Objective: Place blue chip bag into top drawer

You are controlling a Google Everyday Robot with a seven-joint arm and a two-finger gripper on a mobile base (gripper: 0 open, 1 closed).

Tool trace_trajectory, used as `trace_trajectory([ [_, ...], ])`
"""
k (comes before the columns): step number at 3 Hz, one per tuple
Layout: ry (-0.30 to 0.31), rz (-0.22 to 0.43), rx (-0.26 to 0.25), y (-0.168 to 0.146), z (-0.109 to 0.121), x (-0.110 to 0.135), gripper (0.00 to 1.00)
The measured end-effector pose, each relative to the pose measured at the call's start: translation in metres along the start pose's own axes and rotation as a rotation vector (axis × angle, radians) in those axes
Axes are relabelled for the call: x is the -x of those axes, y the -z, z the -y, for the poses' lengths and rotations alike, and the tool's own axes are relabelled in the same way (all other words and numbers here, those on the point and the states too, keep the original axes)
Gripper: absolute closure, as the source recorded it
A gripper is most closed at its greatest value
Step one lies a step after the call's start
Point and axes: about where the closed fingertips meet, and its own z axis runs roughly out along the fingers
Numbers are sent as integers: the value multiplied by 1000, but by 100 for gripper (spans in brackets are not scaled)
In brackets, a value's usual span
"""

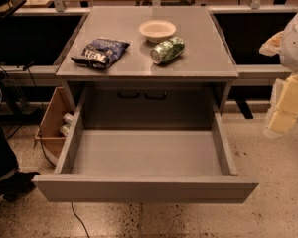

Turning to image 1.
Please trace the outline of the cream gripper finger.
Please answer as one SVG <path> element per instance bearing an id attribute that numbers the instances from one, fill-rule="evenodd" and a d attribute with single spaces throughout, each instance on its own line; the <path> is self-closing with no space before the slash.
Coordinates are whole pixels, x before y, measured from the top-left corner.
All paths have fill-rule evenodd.
<path id="1" fill-rule="evenodd" d="M 280 138 L 288 133 L 296 122 L 296 118 L 269 110 L 263 134 L 270 139 Z"/>
<path id="2" fill-rule="evenodd" d="M 259 52 L 265 56 L 274 56 L 280 52 L 280 43 L 283 36 L 283 31 L 280 31 L 269 38 L 264 44 L 259 48 Z"/>

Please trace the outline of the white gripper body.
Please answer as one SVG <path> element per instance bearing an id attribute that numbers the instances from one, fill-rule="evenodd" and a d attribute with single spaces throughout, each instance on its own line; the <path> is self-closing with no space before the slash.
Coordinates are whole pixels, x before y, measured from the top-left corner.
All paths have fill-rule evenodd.
<path id="1" fill-rule="evenodd" d="M 298 118 L 298 73 L 275 81 L 270 103 L 275 114 Z"/>

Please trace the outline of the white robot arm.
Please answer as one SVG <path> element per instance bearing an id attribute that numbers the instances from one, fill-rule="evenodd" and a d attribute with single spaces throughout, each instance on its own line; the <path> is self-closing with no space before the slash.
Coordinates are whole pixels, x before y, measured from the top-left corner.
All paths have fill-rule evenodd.
<path id="1" fill-rule="evenodd" d="M 273 85 L 264 135 L 276 139 L 289 132 L 298 120 L 298 13 L 259 52 L 266 56 L 279 55 L 281 65 L 292 71 L 285 80 L 277 79 Z"/>

